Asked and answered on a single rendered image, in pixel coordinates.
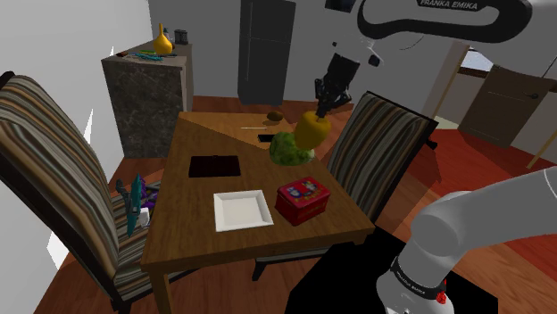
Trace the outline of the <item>green lettuce head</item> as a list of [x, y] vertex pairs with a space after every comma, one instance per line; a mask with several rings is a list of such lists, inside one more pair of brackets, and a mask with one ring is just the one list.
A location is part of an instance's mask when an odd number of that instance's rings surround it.
[[315, 152], [299, 149], [295, 145], [293, 133], [278, 132], [270, 143], [270, 158], [278, 165], [297, 166], [311, 162], [315, 158]]

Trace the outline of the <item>dark marble counter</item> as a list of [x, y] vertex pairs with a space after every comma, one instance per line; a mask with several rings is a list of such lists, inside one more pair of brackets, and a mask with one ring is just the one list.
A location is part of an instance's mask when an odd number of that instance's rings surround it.
[[151, 41], [102, 60], [105, 82], [127, 159], [165, 158], [180, 112], [193, 107], [192, 46], [176, 45], [160, 61], [139, 58]]

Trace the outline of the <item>yellow bell pepper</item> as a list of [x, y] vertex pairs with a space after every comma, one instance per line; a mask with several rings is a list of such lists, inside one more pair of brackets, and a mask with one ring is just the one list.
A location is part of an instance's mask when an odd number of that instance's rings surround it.
[[305, 112], [295, 127], [295, 144], [299, 149], [311, 150], [319, 146], [328, 136], [331, 123], [320, 118], [316, 112]]

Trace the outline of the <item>purple toy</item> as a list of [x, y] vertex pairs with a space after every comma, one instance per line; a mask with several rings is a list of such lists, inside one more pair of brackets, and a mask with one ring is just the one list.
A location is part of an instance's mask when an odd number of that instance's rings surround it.
[[160, 188], [158, 186], [145, 186], [142, 185], [141, 187], [141, 207], [153, 209], [156, 200], [158, 197], [158, 193]]

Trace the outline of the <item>wooden table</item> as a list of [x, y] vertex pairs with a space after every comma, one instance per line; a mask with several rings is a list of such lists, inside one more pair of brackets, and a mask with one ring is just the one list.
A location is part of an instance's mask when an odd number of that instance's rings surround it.
[[[159, 314], [173, 312], [170, 273], [365, 241], [366, 236], [362, 240], [353, 238], [353, 234], [367, 228], [354, 220], [340, 223], [332, 221], [331, 217], [320, 217], [306, 227], [293, 227], [273, 208], [279, 187], [305, 177], [331, 185], [337, 195], [332, 201], [335, 206], [353, 205], [351, 197], [320, 161], [295, 167], [283, 167], [271, 161], [268, 144], [260, 143], [257, 136], [290, 129], [285, 121], [272, 122], [262, 113], [179, 113], [140, 262], [153, 285]], [[236, 155], [241, 175], [190, 178], [190, 160], [197, 155]], [[213, 195], [245, 190], [263, 191], [274, 224], [217, 232]]]

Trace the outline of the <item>white square plate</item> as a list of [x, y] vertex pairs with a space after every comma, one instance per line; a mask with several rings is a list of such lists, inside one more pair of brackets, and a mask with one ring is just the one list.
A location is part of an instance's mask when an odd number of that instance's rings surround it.
[[274, 224], [262, 190], [217, 193], [213, 200], [217, 232]]

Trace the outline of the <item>striped chair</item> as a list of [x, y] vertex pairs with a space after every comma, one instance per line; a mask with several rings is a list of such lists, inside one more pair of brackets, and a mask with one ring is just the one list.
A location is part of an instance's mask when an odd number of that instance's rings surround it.
[[0, 180], [61, 240], [109, 296], [129, 314], [152, 284], [139, 262], [149, 227], [131, 237], [120, 193], [73, 121], [34, 79], [0, 75]]
[[328, 170], [353, 200], [349, 207], [335, 206], [337, 195], [331, 185], [326, 210], [304, 223], [320, 217], [334, 222], [356, 221], [367, 228], [353, 234], [362, 240], [372, 233], [375, 223], [436, 122], [402, 105], [366, 92], [356, 105], [338, 138]]

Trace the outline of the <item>dark refrigerator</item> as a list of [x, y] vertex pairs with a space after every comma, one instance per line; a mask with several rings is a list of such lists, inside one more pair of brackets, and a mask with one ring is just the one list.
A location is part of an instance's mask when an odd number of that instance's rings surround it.
[[237, 95], [242, 104], [282, 104], [295, 8], [289, 0], [241, 0]]

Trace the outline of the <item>black robot stand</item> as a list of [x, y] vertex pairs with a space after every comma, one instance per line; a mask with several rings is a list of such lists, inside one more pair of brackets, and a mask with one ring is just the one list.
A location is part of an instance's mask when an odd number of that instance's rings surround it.
[[[289, 294], [284, 314], [386, 314], [376, 282], [404, 241], [376, 227], [360, 245], [335, 244]], [[498, 314], [498, 299], [454, 272], [447, 300], [455, 314]]]

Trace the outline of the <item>brown door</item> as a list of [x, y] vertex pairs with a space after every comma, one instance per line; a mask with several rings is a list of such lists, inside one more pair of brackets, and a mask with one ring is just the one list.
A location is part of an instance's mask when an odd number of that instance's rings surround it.
[[495, 65], [459, 124], [463, 133], [506, 148], [557, 86], [557, 80], [521, 74]]

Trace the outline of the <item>red tin box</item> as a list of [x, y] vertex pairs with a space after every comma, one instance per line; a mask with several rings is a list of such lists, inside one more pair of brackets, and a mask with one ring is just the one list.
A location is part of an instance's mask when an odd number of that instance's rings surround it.
[[298, 226], [324, 212], [329, 197], [323, 184], [306, 177], [278, 188], [275, 209], [292, 226]]

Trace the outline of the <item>yellow vase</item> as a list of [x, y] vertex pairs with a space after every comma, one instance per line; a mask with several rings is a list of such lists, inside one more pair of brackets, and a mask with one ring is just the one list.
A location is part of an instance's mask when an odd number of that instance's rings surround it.
[[157, 54], [171, 54], [173, 50], [173, 45], [171, 41], [165, 35], [164, 27], [159, 24], [159, 35], [153, 41], [154, 50]]

